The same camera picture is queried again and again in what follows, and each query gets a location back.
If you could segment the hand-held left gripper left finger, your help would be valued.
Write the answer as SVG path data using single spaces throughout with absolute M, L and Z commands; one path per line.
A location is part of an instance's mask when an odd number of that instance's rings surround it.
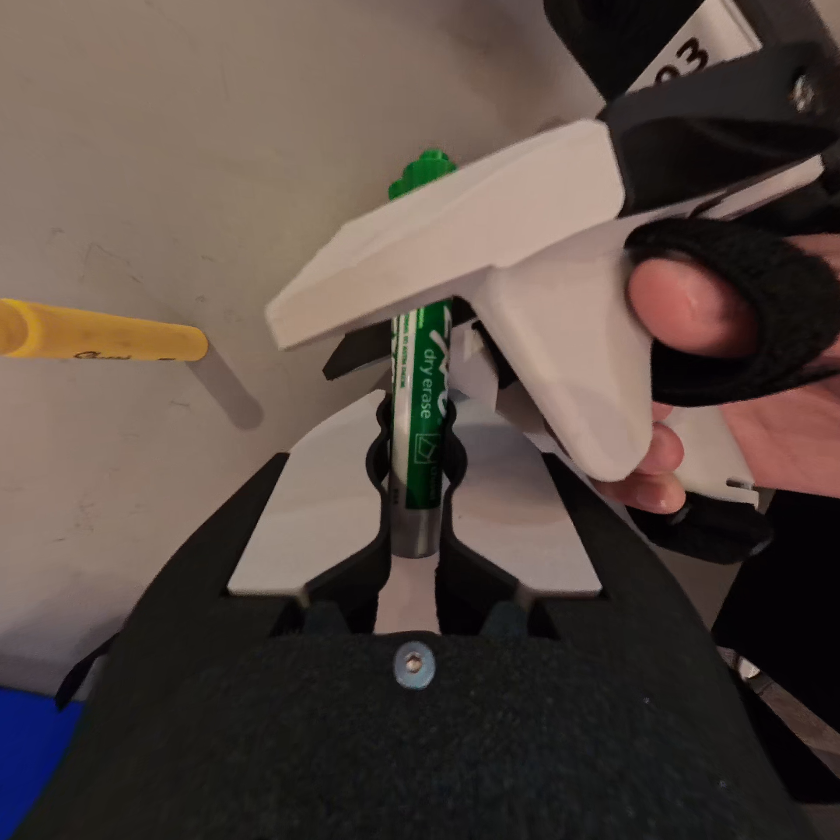
M 228 580 L 232 596 L 301 606 L 371 603 L 391 574 L 384 392 L 362 395 L 292 446 Z

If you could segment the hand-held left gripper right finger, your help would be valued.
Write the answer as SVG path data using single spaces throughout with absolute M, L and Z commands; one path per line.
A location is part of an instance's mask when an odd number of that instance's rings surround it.
M 593 563 L 541 451 L 505 420 L 455 420 L 439 553 L 477 608 L 593 599 Z

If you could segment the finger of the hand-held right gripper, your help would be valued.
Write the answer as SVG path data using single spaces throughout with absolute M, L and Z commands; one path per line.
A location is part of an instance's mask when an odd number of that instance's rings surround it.
M 341 226 L 266 306 L 267 328 L 292 351 L 421 308 L 614 220 L 623 201 L 605 124 L 541 133 Z
M 541 435 L 543 417 L 468 303 L 455 299 L 452 317 L 448 388 L 502 415 L 521 433 Z M 382 320 L 346 333 L 321 374 L 334 381 L 387 362 L 389 354 L 391 326 Z

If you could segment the green dry erase marker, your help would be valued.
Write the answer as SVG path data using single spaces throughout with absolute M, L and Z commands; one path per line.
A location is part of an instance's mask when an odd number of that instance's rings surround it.
M 435 553 L 443 492 L 443 426 L 448 397 L 452 301 L 391 320 L 391 553 Z

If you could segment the white desk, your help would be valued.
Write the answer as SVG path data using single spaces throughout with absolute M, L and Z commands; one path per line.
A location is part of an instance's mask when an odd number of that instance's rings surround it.
M 273 454 L 371 390 L 264 306 L 425 149 L 602 99 L 541 2 L 1 2 L 1 297 L 201 329 L 194 365 L 1 360 L 1 687 L 53 694 Z

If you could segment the person's right hand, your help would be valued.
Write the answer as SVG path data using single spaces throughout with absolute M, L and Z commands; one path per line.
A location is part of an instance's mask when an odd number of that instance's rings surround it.
M 709 270 L 650 260 L 628 279 L 628 303 L 648 333 L 670 349 L 734 360 L 754 351 L 757 326 L 736 292 Z M 652 444 L 637 471 L 596 492 L 625 508 L 677 513 L 686 492 L 675 478 L 684 458 L 679 437 L 662 422 L 670 410 L 653 404 Z M 723 422 L 761 488 L 840 496 L 838 378 L 757 401 L 725 404 Z

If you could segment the yellow highlighter marker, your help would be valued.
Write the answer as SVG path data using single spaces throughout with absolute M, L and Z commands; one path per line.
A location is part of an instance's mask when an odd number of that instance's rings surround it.
M 183 362 L 205 358 L 189 326 L 0 301 L 0 354 L 12 360 Z

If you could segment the blue sheet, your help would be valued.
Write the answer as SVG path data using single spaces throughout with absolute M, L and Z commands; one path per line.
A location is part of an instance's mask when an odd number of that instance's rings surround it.
M 0 690 L 0 837 L 10 839 L 62 760 L 83 705 Z

